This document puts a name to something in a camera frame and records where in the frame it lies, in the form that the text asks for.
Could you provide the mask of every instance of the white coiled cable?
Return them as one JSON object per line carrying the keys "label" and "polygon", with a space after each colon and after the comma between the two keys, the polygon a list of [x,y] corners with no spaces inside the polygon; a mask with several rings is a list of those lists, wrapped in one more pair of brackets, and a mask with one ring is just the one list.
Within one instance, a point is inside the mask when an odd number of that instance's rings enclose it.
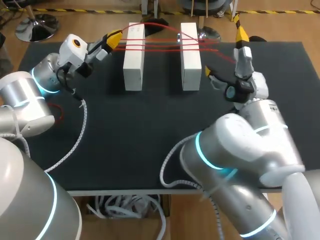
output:
{"label": "white coiled cable", "polygon": [[27,154],[27,156],[30,158],[30,150],[29,150],[29,145],[27,143],[27,140],[20,134],[17,135],[17,134],[13,134],[13,133],[2,133],[0,134],[0,138],[10,138],[10,139],[19,139],[22,143],[23,143],[23,146],[24,146],[24,152],[25,154]]}
{"label": "white coiled cable", "polygon": [[174,154],[174,152],[185,142],[187,142],[188,140],[194,138],[198,133],[195,133],[191,136],[187,136],[186,138],[182,139],[180,142],[178,142],[172,149],[171,151],[168,153],[168,155],[166,156],[166,158],[163,161],[163,164],[161,166],[161,170],[160,170],[160,182],[161,184],[166,187],[166,188],[173,188],[176,185],[182,184],[182,185],[188,185],[191,186],[193,188],[196,188],[198,190],[201,190],[205,195],[207,195],[210,199],[210,202],[213,206],[214,209],[214,213],[215,213],[215,217],[216,217],[216,225],[217,225],[217,229],[218,229],[218,234],[219,234],[219,238],[220,240],[224,240],[225,236],[224,236],[224,232],[222,229],[222,225],[221,225],[221,218],[220,218],[220,213],[218,210],[217,205],[215,204],[215,202],[213,201],[213,199],[209,196],[209,194],[206,193],[206,191],[197,183],[192,182],[192,181],[187,181],[187,180],[175,180],[171,183],[166,183],[164,180],[164,172],[165,172],[165,168],[166,165],[168,163],[168,161],[170,160],[171,156]]}
{"label": "white coiled cable", "polygon": [[[161,230],[156,238],[156,240],[161,240],[164,237],[166,231],[166,217],[164,210],[161,207],[160,196],[158,195],[158,201],[153,197],[148,195],[112,195],[104,203],[104,211],[107,215],[102,214],[100,208],[103,207],[105,197],[96,196],[94,198],[94,207],[87,204],[87,208],[93,212],[97,217],[101,219],[119,219],[119,218],[144,218],[148,212],[150,203],[155,205],[155,211],[158,209],[160,213],[160,218],[162,222]],[[143,204],[143,207],[137,209],[137,203]]]}
{"label": "white coiled cable", "polygon": [[74,146],[71,148],[71,150],[63,157],[61,158],[55,165],[49,167],[48,169],[44,170],[46,173],[52,171],[53,169],[55,169],[56,167],[58,167],[60,164],[62,164],[75,150],[76,148],[78,147],[83,135],[84,135],[84,132],[85,132],[85,129],[86,129],[86,124],[87,124],[87,116],[88,116],[88,109],[87,109],[87,104],[86,104],[86,101],[84,99],[81,100],[81,107],[83,107],[83,122],[82,122],[82,128],[81,128],[81,132],[80,132],[80,135],[78,137],[78,139],[76,140]]}
{"label": "white coiled cable", "polygon": [[29,145],[28,145],[27,140],[20,133],[18,119],[17,119],[15,110],[10,105],[2,105],[0,108],[8,108],[8,109],[10,109],[12,111],[12,116],[13,116],[13,119],[14,119],[14,126],[15,126],[15,134],[14,133],[1,133],[0,134],[0,138],[4,138],[4,139],[10,138],[10,139],[12,139],[11,141],[19,139],[23,143],[25,154],[30,158],[31,156],[30,156]]}

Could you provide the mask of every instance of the red cable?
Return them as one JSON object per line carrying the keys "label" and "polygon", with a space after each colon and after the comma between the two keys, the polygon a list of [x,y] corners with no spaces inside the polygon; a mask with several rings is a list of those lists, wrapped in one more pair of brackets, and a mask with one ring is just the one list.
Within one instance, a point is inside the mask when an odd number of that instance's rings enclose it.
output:
{"label": "red cable", "polygon": [[197,38],[193,38],[193,37],[189,36],[188,34],[184,33],[183,31],[179,31],[178,29],[176,29],[176,28],[174,28],[172,26],[167,26],[167,25],[163,25],[163,24],[155,23],[155,22],[138,22],[138,23],[134,23],[134,24],[126,26],[124,29],[122,29],[122,31],[124,31],[124,30],[126,30],[126,29],[128,29],[130,27],[136,26],[136,25],[150,25],[150,26],[158,26],[158,27],[162,27],[162,28],[165,28],[165,29],[170,29],[173,32],[176,32],[178,34],[181,33],[181,34],[187,36],[188,38],[190,38],[188,40],[198,41]]}
{"label": "red cable", "polygon": [[200,51],[200,52],[218,52],[218,49],[200,48],[200,49],[125,49],[116,48],[113,51],[144,51],[144,52],[182,52],[182,51]]}
{"label": "red cable", "polygon": [[152,45],[152,44],[126,44],[126,45],[118,45],[118,47],[126,47],[126,46],[141,46],[141,47],[151,47],[151,48],[175,48],[180,46],[201,46],[201,45],[211,45],[215,44],[215,42],[198,42],[192,44],[176,44],[176,45]]}
{"label": "red cable", "polygon": [[[218,40],[215,39],[207,39],[207,38],[195,38],[196,40],[200,41],[200,42],[213,42],[213,43],[220,43]],[[121,40],[123,41],[142,41],[142,40],[150,40],[150,42],[176,42],[178,39],[177,38],[149,38],[149,39],[145,39],[145,38],[121,38]],[[180,41],[182,40],[192,40],[190,38],[183,38],[183,39],[179,39]]]}
{"label": "red cable", "polygon": [[[174,28],[174,27],[171,27],[171,26],[167,26],[167,25],[163,25],[163,24],[160,24],[160,23],[155,23],[155,22],[138,22],[138,23],[134,23],[134,24],[131,24],[131,25],[128,25],[128,26],[126,26],[125,28],[123,28],[122,29],[122,31],[124,31],[124,30],[126,30],[126,29],[128,29],[128,28],[130,28],[130,27],[133,27],[133,26],[137,26],[137,25],[149,25],[149,26],[158,26],[158,27],[162,27],[162,28],[165,28],[165,29],[169,29],[169,30],[171,30],[171,31],[173,31],[173,32],[176,32],[176,33],[178,33],[178,34],[181,34],[181,35],[185,35],[185,36],[187,36],[188,38],[190,38],[190,39],[187,39],[187,40],[195,40],[195,41],[199,41],[198,40],[198,38],[193,38],[193,37],[191,37],[191,36],[189,36],[188,34],[185,34],[184,32],[182,32],[182,31],[179,31],[178,29],[176,29],[176,28]],[[141,51],[141,50],[139,50],[139,49],[127,49],[127,50],[130,50],[130,51]],[[153,52],[177,52],[177,51],[164,51],[164,50],[161,50],[160,51],[160,49],[158,49],[159,51],[153,51]],[[225,59],[225,60],[227,60],[227,61],[229,61],[230,63],[235,63],[235,61],[231,58],[231,57],[229,57],[229,56],[225,56],[223,53],[221,53],[221,52],[219,52],[218,50],[217,51],[211,51],[211,52],[215,52],[219,57],[221,57],[221,58],[223,58],[223,59]]]}
{"label": "red cable", "polygon": [[55,107],[55,108],[59,109],[60,117],[58,120],[55,120],[55,124],[59,124],[65,117],[62,107],[59,106],[58,104],[54,104],[54,103],[50,103],[50,102],[48,102],[47,104],[48,104],[48,106]]}

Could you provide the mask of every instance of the white foam block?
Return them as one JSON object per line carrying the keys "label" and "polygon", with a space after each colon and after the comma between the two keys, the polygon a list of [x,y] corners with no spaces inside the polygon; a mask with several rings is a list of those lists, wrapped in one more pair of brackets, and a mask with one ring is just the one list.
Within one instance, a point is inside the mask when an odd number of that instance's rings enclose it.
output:
{"label": "white foam block", "polygon": [[125,90],[127,91],[141,91],[144,74],[144,60],[145,60],[145,47],[144,46],[128,46],[128,45],[145,45],[145,26],[135,25],[130,26],[128,29],[127,40],[125,47],[126,51],[124,54],[123,62],[123,76]]}
{"label": "white foam block", "polygon": [[181,77],[182,77],[182,88],[184,91],[198,91],[201,80],[201,58],[199,45],[188,45],[186,44],[197,44],[198,39],[197,25],[195,22],[184,22],[181,23],[181,46],[180,48],[185,51],[181,51]]}

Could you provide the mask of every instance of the black table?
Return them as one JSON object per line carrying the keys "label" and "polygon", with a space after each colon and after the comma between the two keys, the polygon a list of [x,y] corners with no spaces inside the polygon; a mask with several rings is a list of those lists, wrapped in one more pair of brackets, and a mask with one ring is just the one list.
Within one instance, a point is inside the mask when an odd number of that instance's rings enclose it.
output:
{"label": "black table", "polygon": [[[60,45],[31,44],[19,69],[30,71],[47,54],[59,52]],[[234,43],[215,47],[233,55]],[[253,42],[250,47],[253,66],[264,74],[269,98],[277,102],[306,169],[319,169],[320,81],[303,45]],[[183,92],[179,52],[146,52],[142,91],[125,91],[123,59],[124,52],[115,52],[95,62],[90,77],[77,76],[72,83],[87,102],[87,127],[77,150],[50,174],[73,195],[129,193],[125,190],[178,193],[178,189],[163,190],[159,181],[167,153],[178,141],[209,126],[233,106],[221,92],[213,91],[204,73],[199,91]],[[201,61],[202,66],[211,64],[226,78],[233,77],[235,66],[212,52],[201,52]],[[43,169],[72,148],[83,121],[83,109],[67,92],[49,102],[63,108],[64,120],[28,138],[31,157]],[[165,179],[189,179],[176,156]]]}

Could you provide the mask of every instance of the metal stand base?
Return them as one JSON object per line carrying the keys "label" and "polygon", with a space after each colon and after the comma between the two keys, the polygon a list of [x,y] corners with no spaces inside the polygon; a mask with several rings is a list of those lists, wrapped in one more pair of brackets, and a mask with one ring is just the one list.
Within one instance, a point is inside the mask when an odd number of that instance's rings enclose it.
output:
{"label": "metal stand base", "polygon": [[25,42],[39,42],[52,37],[59,28],[59,22],[55,16],[49,14],[37,14],[34,19],[26,18],[17,26],[15,35]]}
{"label": "metal stand base", "polygon": [[204,26],[203,28],[198,28],[198,38],[199,39],[214,39],[221,41],[220,34],[211,27]]}

